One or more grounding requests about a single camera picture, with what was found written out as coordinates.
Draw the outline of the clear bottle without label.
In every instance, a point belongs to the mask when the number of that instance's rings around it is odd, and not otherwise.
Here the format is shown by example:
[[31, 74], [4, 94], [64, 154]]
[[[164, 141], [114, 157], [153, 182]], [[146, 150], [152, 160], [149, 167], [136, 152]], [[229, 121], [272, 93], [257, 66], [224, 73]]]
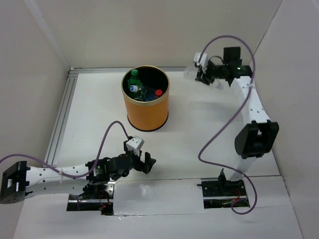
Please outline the clear bottle without label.
[[196, 67], [187, 67], [183, 72], [183, 76], [186, 79], [202, 82], [218, 90], [224, 89], [224, 86], [219, 79], [211, 79], [205, 77], [204, 74]]

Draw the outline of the clear bottle blue label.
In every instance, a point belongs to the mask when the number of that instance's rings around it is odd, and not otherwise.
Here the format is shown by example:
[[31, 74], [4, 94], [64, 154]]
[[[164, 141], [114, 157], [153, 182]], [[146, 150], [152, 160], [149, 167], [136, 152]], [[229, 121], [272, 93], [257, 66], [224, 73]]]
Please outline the clear bottle blue label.
[[155, 92], [156, 92], [155, 89], [145, 86], [145, 88], [143, 90], [144, 101], [149, 102], [149, 101], [155, 100], [156, 99]]

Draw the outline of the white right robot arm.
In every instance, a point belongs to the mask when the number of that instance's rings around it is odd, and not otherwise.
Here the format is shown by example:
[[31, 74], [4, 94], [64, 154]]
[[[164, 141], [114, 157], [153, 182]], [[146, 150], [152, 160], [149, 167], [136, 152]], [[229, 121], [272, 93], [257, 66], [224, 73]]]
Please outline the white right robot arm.
[[224, 48], [220, 65], [214, 64], [206, 53], [198, 58], [202, 65], [201, 79], [206, 84], [225, 80], [243, 105], [240, 112], [244, 122], [244, 127], [234, 140], [239, 159], [230, 169], [223, 169], [216, 181], [202, 182], [203, 195], [239, 198], [244, 195], [242, 174], [248, 172], [258, 158], [271, 151], [279, 125], [266, 114], [252, 82], [253, 72], [250, 66], [242, 65], [240, 47]]

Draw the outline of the crushed green plastic bottle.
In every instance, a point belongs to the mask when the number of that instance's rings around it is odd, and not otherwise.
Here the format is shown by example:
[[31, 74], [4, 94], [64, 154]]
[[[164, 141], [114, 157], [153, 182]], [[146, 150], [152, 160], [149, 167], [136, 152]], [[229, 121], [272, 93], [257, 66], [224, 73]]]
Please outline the crushed green plastic bottle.
[[139, 72], [137, 69], [133, 69], [131, 71], [131, 76], [128, 79], [128, 88], [130, 88], [131, 86], [140, 86], [142, 85], [142, 82], [139, 78]]

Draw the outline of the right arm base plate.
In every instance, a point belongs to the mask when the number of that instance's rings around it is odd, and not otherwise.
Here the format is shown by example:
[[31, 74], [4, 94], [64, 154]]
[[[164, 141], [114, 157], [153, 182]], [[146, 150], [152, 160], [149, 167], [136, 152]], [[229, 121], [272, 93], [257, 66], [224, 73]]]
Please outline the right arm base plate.
[[242, 180], [231, 182], [230, 186], [221, 188], [217, 181], [201, 181], [197, 184], [202, 189], [203, 204], [205, 209], [250, 207], [245, 185]]

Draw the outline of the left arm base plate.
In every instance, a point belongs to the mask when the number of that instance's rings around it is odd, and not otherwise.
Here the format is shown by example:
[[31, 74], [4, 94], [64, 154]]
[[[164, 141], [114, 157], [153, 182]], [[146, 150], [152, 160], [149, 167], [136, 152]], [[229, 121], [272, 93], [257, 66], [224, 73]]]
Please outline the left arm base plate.
[[99, 211], [104, 216], [114, 215], [114, 181], [104, 185], [88, 185], [83, 190], [80, 195], [69, 195], [66, 211]]

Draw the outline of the small clear bottle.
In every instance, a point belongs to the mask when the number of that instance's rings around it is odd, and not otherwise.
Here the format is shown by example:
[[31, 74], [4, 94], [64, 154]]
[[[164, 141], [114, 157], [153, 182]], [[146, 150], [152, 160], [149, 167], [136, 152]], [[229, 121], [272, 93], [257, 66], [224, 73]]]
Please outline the small clear bottle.
[[140, 99], [143, 100], [144, 97], [144, 86], [143, 85], [131, 85], [130, 92], [132, 99]]

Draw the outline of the clear bottle red label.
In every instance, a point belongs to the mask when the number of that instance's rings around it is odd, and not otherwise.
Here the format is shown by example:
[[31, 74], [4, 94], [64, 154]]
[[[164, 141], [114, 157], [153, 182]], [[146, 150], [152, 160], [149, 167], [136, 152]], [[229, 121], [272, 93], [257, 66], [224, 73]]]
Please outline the clear bottle red label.
[[163, 95], [163, 91], [158, 89], [158, 90], [155, 90], [154, 92], [154, 100], [160, 98], [161, 96]]

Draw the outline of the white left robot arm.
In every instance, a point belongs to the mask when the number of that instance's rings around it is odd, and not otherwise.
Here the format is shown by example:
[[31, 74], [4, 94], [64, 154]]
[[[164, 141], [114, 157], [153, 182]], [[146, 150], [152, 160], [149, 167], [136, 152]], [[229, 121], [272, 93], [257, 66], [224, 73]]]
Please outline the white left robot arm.
[[117, 157], [105, 157], [97, 163], [64, 168], [38, 168], [19, 161], [2, 174], [0, 187], [1, 204], [14, 204], [27, 198], [43, 194], [70, 194], [80, 199], [92, 199], [98, 195], [112, 199], [115, 182], [129, 175], [130, 170], [148, 174], [156, 160], [145, 152], [133, 148], [137, 140], [132, 138], [124, 143], [124, 153]]

